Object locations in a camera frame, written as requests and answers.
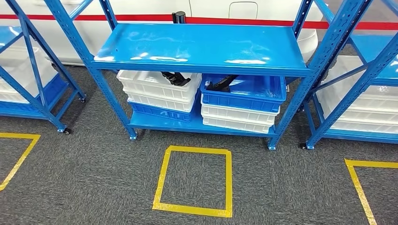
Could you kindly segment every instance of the white plastic bin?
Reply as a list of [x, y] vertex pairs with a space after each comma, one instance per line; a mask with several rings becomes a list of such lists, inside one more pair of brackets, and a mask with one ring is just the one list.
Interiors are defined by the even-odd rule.
[[[333, 80], [361, 65], [362, 62], [358, 56], [338, 56], [336, 64], [329, 70], [328, 77], [322, 83]], [[324, 91], [325, 97], [337, 98], [340, 101], [363, 73], [364, 71], [359, 72], [320, 91]], [[376, 111], [398, 111], [398, 87], [369, 86], [351, 106]]]
[[[328, 117], [338, 104], [338, 99], [325, 97], [324, 92], [316, 93], [318, 100], [322, 106], [323, 116]], [[372, 108], [353, 107], [350, 106], [338, 120], [370, 120], [382, 124], [398, 123], [398, 111], [375, 110]]]
[[[33, 48], [43, 87], [57, 75], [51, 62], [39, 48]], [[10, 47], [0, 54], [0, 65], [32, 96], [38, 95], [31, 61], [26, 48]], [[29, 103], [7, 82], [0, 78], [0, 101]]]
[[274, 123], [256, 124], [245, 121], [230, 120], [227, 117], [216, 117], [216, 116], [205, 116], [205, 115], [202, 116], [203, 116], [204, 125], [222, 127], [222, 128], [231, 128], [236, 130], [252, 131], [263, 134], [268, 134], [269, 128], [274, 124]]
[[339, 130], [398, 134], [398, 123], [390, 123], [387, 125], [384, 123], [374, 122], [372, 120], [345, 120], [340, 118], [331, 128]]
[[238, 120], [248, 123], [263, 124], [268, 126], [270, 123], [274, 124], [275, 116], [279, 112], [263, 112], [250, 109], [240, 109], [219, 105], [207, 105], [201, 101], [202, 109], [201, 114], [204, 117], [218, 116], [230, 118], [231, 120]]
[[189, 100], [181, 100], [178, 98], [157, 97], [157, 96], [145, 95], [140, 93], [128, 92], [124, 88], [123, 91], [126, 92], [126, 94], [129, 96], [128, 101], [182, 111], [182, 112], [190, 112], [193, 103], [195, 101], [195, 95], [193, 95], [192, 98]]
[[117, 79], [123, 84], [126, 92], [142, 93], [149, 96], [175, 98], [190, 101], [202, 79], [201, 74], [181, 73], [191, 80], [183, 87], [172, 85], [161, 72], [121, 70]]

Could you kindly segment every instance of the red stripe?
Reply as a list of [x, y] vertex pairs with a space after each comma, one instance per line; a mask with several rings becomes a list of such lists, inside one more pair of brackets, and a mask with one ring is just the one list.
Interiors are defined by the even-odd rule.
[[[28, 15], [31, 20], [54, 20], [52, 15]], [[0, 19], [17, 19], [16, 15], [0, 15]], [[171, 21], [171, 15], [117, 15], [118, 21]], [[105, 21], [105, 15], [79, 15], [78, 21]], [[282, 20], [245, 20], [245, 19], [222, 19], [187, 17], [187, 23], [202, 24], [239, 24], [239, 25], [273, 25], [273, 26], [292, 26], [293, 21]], [[327, 29], [329, 24], [325, 21], [308, 21], [304, 23], [304, 28]], [[360, 22], [357, 30], [398, 30], [398, 22]]]

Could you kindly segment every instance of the yellow floor tape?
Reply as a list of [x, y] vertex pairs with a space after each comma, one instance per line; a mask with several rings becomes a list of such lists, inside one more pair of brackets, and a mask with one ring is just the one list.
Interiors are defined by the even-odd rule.
[[[166, 178], [168, 161], [170, 160], [171, 151], [182, 151], [182, 152], [194, 152], [204, 154], [221, 154], [225, 155], [226, 163], [226, 195], [225, 195], [225, 210], [210, 209], [201, 207], [192, 207], [185, 205], [176, 205], [161, 203], [161, 195], [163, 191], [163, 185]], [[183, 147], [170, 145], [164, 154], [163, 164], [161, 166], [161, 172], [159, 175], [158, 187], [155, 192], [155, 198], [153, 200], [153, 210], [164, 210], [171, 212], [190, 213], [203, 216], [212, 217], [232, 217], [232, 155], [231, 152], [226, 149], [206, 149], [206, 148], [194, 148], [194, 147]]]
[[348, 171], [350, 172], [352, 182], [354, 183], [355, 189], [357, 190], [358, 197], [360, 198], [363, 210], [365, 211], [367, 220], [370, 225], [377, 225], [375, 217], [370, 209], [369, 203], [367, 202], [365, 193], [360, 184], [360, 180], [355, 172], [354, 166], [364, 167], [379, 167], [379, 168], [395, 168], [398, 169], [398, 163], [394, 162], [376, 162], [376, 161], [360, 161], [360, 160], [349, 160], [344, 159], [347, 165]]
[[13, 134], [13, 133], [0, 133], [0, 138], [22, 138], [22, 139], [32, 139], [31, 143], [29, 144], [28, 148], [23, 152], [15, 166], [12, 168], [10, 173], [7, 175], [7, 177], [4, 179], [4, 181], [0, 184], [0, 191], [4, 190], [7, 186], [7, 184], [10, 182], [10, 180], [13, 178], [15, 175], [16, 171], [19, 169], [23, 161], [26, 159], [26, 157], [29, 155], [30, 151], [33, 149], [35, 144], [40, 138], [40, 135], [30, 135], [30, 134]]

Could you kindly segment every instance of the shelving unit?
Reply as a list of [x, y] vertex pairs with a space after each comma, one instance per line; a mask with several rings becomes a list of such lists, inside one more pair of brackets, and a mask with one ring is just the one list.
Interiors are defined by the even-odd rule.
[[[18, 39], [24, 37], [39, 95], [38, 97], [32, 96], [4, 68], [0, 66], [0, 77], [29, 102], [28, 104], [0, 102], [0, 116], [48, 120], [58, 128], [58, 132], [69, 134], [71, 130], [67, 128], [65, 124], [60, 122], [60, 118], [67, 110], [68, 106], [71, 104], [76, 94], [79, 95], [79, 99], [82, 102], [84, 102], [86, 95], [79, 88], [77, 83], [73, 80], [72, 76], [55, 56], [54, 52], [51, 50], [51, 48], [48, 46], [43, 37], [33, 26], [33, 24], [30, 22], [30, 20], [19, 7], [17, 2], [15, 0], [5, 1], [18, 16], [21, 26], [0, 26], [0, 53], [2, 53], [6, 48], [10, 47]], [[54, 87], [43, 87], [42, 85], [36, 58], [32, 48], [31, 36], [39, 43], [39, 45], [49, 56], [51, 61], [59, 69], [60, 74], [64, 75], [67, 80], [67, 82], [64, 82], [59, 77], [59, 74], [57, 74], [55, 78], [50, 81], [49, 84], [57, 85], [56, 92], [53, 92], [52, 90], [52, 88]], [[51, 110], [53, 109], [55, 104], [58, 103], [67, 88], [72, 89], [71, 96], [64, 103], [58, 113], [56, 115], [53, 115], [51, 113]]]
[[[337, 19], [322, 0], [315, 0], [315, 2], [320, 10], [324, 13], [329, 23]], [[393, 10], [396, 15], [398, 15], [398, 7], [395, 2], [391, 0], [383, 0], [383, 2], [391, 10]], [[361, 16], [365, 12], [366, 10], [362, 10], [360, 13]], [[340, 116], [349, 108], [349, 106], [358, 98], [358, 96], [362, 92], [366, 91], [370, 85], [398, 86], [398, 63], [392, 62], [398, 54], [398, 34], [394, 36], [351, 35], [348, 38], [348, 43], [351, 44], [357, 51], [359, 58], [363, 62], [363, 66], [360, 66], [357, 69], [354, 69], [324, 84], [321, 84], [320, 82], [323, 78], [323, 75], [319, 77], [303, 102], [303, 108], [309, 119], [312, 135], [309, 137], [306, 143], [301, 144], [302, 148], [314, 149], [314, 145], [321, 138], [398, 143], [398, 134], [350, 131], [331, 128], [331, 126], [340, 118]], [[324, 118], [322, 107], [319, 103], [317, 95], [315, 94], [316, 91], [333, 85], [365, 69], [366, 71], [364, 74], [352, 86], [342, 101], [336, 106], [336, 108], [327, 118]], [[315, 109], [317, 111], [317, 117], [320, 121], [320, 126], [317, 128], [314, 125], [314, 121], [308, 106], [311, 101], [314, 103]]]
[[[358, 12], [366, 8], [371, 0], [344, 1], [343, 10], [337, 14], [340, 20], [331, 24], [324, 43], [308, 66], [300, 54], [297, 37], [312, 0], [301, 3], [292, 27], [117, 23], [109, 1], [100, 0], [112, 33], [95, 56], [90, 54], [73, 24], [76, 15], [92, 0], [83, 1], [70, 14], [59, 0], [45, 2], [127, 129], [130, 139], [137, 138], [134, 128], [262, 136], [270, 138], [268, 149], [275, 150], [307, 92], [323, 68], [336, 57], [346, 35], [354, 29], [359, 20]], [[109, 88], [101, 69], [272, 75], [288, 77], [289, 80], [300, 78], [301, 83], [279, 124], [272, 127], [268, 134], [257, 134], [203, 125], [200, 112], [188, 124], [139, 112], [134, 112], [130, 120]]]

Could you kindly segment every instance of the stacked crates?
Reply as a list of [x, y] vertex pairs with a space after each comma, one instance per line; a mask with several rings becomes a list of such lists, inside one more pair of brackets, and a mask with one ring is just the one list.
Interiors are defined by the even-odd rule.
[[[47, 102], [52, 102], [59, 92], [66, 89], [65, 83], [39, 48], [33, 48], [37, 68]], [[33, 97], [40, 101], [39, 91], [26, 48], [10, 47], [0, 54], [0, 65]], [[14, 88], [0, 78], [0, 109], [36, 111]]]
[[123, 91], [129, 96], [133, 111], [189, 122], [192, 107], [198, 93], [201, 74], [181, 73], [190, 81], [184, 86], [175, 86], [155, 71], [121, 70], [117, 79], [123, 84]]
[[[326, 83], [363, 63], [358, 56], [338, 56]], [[316, 92], [324, 118], [328, 117], [364, 71]], [[369, 86], [333, 124], [332, 129], [398, 134], [398, 87]]]
[[229, 91], [207, 90], [226, 75], [203, 74], [200, 90], [203, 124], [267, 134], [286, 100], [284, 77], [238, 76]]

